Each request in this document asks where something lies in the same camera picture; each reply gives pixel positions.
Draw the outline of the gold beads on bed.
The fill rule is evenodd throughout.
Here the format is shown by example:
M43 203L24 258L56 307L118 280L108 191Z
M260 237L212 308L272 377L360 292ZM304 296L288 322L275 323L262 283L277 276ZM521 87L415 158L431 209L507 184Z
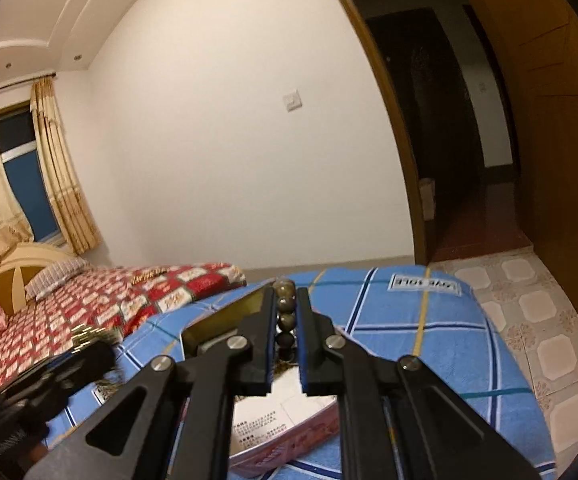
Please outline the gold beads on bed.
M167 274L167 272L167 268L152 268L148 270L142 270L132 277L130 284L137 285L143 282L151 281L160 275Z

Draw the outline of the white wall switch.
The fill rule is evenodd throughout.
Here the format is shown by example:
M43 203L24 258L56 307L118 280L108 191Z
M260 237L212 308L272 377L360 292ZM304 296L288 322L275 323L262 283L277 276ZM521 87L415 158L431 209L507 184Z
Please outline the white wall switch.
M298 110L303 106L303 102L300 94L298 93L298 90L289 92L282 99L284 107L288 112L293 112L294 110Z

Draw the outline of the blue plaid towel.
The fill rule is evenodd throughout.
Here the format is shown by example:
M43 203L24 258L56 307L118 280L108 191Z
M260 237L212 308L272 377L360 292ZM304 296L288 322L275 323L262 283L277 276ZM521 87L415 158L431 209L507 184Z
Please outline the blue plaid towel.
M551 479L528 381L464 282L420 266L299 275L152 318L126 382L79 393L34 479Z

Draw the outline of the right beige curtain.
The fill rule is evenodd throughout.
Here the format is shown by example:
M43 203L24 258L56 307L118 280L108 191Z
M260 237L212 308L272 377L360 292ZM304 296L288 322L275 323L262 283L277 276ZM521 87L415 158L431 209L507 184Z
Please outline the right beige curtain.
M30 111L51 211L68 247L83 255L95 249L101 237L72 165L51 77L32 83Z

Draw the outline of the window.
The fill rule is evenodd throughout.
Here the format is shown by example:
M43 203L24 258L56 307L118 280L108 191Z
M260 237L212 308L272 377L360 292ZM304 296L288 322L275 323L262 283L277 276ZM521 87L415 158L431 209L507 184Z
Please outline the window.
M14 197L30 222L34 240L58 242L61 233L42 180L30 102L0 110L0 154Z

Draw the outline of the curtain rod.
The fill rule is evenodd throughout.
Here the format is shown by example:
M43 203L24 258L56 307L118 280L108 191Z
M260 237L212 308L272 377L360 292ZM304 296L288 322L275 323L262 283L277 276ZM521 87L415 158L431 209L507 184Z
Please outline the curtain rod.
M41 74L41 75L36 75L33 77L26 77L23 79L19 79L16 81L11 81L8 82L8 84L0 84L0 92L4 91L4 90L8 90L11 89L13 87L19 87L19 86L23 86L24 84L31 84L32 82L36 81L36 80L41 80L44 78L54 78L57 77L57 73L56 72L52 72L52 73L46 73L46 74Z

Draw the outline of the red patterned bed quilt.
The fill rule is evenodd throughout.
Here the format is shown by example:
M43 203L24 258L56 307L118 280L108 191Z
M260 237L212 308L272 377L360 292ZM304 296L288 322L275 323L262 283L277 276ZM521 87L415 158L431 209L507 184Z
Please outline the red patterned bed quilt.
M153 315L238 288L246 276L231 263L183 264L151 281L132 277L156 268L93 268L71 278L42 299L29 299L0 333L0 388L36 363L72 347L72 330L86 325L118 330L123 338Z

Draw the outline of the wooden headboard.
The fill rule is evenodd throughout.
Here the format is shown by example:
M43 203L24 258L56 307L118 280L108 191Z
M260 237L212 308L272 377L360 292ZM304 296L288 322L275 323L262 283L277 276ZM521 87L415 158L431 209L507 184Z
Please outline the wooden headboard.
M66 248L42 243L20 243L0 262L0 307L14 315L27 305L25 286L40 270L74 258Z

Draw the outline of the white printed paper leaflet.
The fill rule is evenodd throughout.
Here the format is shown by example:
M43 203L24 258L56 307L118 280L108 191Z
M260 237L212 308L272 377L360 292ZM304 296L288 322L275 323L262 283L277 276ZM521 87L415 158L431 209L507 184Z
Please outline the white printed paper leaflet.
M242 396L234 404L230 455L278 438L334 404L335 396L306 396L296 367L275 374L267 396Z

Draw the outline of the brown wooden door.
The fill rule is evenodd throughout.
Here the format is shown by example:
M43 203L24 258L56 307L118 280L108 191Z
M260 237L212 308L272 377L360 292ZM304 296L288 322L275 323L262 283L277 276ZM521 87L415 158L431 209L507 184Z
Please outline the brown wooden door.
M578 313L578 15L566 0L469 0L517 129L521 224Z

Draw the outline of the striped pillow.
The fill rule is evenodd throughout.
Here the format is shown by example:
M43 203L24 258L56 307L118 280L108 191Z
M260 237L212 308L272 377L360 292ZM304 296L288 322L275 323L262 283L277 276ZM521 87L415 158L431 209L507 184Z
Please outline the striped pillow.
M81 274L90 267L83 258L75 257L51 263L39 271L34 278L25 285L27 299L42 299L56 288L64 285L71 278Z

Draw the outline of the pink tin box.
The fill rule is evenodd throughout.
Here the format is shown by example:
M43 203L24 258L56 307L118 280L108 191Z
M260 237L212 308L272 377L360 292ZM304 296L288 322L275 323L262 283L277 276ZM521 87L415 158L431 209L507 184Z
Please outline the pink tin box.
M214 344L236 336L240 323L261 310L266 294L272 294L276 308L272 390L267 396L234 400L229 468L244 478L267 474L312 452L340 429L334 396L302 393L296 357L295 284L287 278L258 286L196 318L180 332L184 356L202 356Z

